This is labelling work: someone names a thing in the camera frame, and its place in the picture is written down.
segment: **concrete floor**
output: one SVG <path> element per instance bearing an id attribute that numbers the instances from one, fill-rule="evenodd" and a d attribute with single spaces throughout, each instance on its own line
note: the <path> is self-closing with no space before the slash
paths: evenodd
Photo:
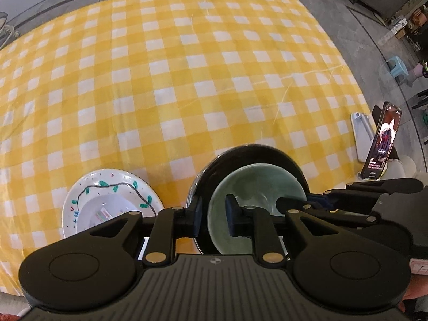
<path id="1" fill-rule="evenodd" d="M 8 21 L 8 24 L 18 26 L 24 34 L 59 15 L 98 1 L 101 0 L 45 0 Z M 428 147 L 423 145 L 423 141 L 428 137 L 428 128 L 422 120 L 423 109 L 412 110 L 411 107 L 417 103 L 416 94 L 428 87 L 428 81 L 419 79 L 412 88 L 399 86 L 385 63 L 385 59 L 398 55 L 408 69 L 413 68 L 418 59 L 410 46 L 395 37 L 380 46 L 379 40 L 388 29 L 376 20 L 371 11 L 352 5 L 348 0 L 300 1 L 342 53 L 370 108 L 380 100 L 401 107 L 403 116 L 395 146 L 399 155 L 410 156 L 418 170 L 426 171 L 425 152 Z"/>

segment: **phone stand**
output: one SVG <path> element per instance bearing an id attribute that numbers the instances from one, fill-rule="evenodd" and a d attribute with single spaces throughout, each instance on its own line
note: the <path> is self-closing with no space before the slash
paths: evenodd
<path id="1" fill-rule="evenodd" d="M 358 181 L 359 182 L 366 182 L 366 181 L 376 181 L 376 180 L 372 180 L 372 179 L 369 179 L 369 178 L 362 178 L 361 177 L 361 171 L 358 171 L 357 172 L 357 178 L 358 178 Z"/>
<path id="2" fill-rule="evenodd" d="M 357 158 L 361 163 L 365 163 L 375 132 L 370 123 L 370 118 L 366 114 L 355 112 L 350 115 L 350 121 L 354 130 Z"/>

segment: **table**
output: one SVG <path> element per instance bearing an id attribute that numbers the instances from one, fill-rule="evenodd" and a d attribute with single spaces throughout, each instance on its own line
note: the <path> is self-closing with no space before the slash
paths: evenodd
<path id="1" fill-rule="evenodd" d="M 60 240 L 68 189 L 131 171 L 165 207 L 233 146 L 288 153 L 313 192 L 361 168 L 350 114 L 370 113 L 339 51 L 298 0 L 109 0 L 0 52 L 0 290 Z M 178 252 L 194 252 L 190 240 Z"/>

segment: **metal pin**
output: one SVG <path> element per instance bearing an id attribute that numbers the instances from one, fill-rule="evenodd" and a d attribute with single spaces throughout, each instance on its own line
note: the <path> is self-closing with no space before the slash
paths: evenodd
<path id="1" fill-rule="evenodd" d="M 267 263 L 279 263 L 284 259 L 284 256 L 278 252 L 268 252 L 263 255 L 263 260 Z"/>
<path id="2" fill-rule="evenodd" d="M 166 260 L 166 254 L 162 252 L 150 252 L 146 255 L 146 261 L 150 263 L 161 263 Z"/>

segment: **blue plastic stool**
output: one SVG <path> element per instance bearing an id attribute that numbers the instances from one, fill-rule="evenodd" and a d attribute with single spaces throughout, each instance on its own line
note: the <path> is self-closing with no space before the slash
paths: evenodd
<path id="1" fill-rule="evenodd" d="M 403 61 L 399 57 L 394 56 L 391 59 L 388 59 L 387 64 L 388 64 L 389 68 L 391 69 L 391 76 L 392 77 L 396 78 L 400 75 L 402 75 L 404 77 L 409 76 L 409 73 L 406 69 L 406 65 L 404 65 Z"/>

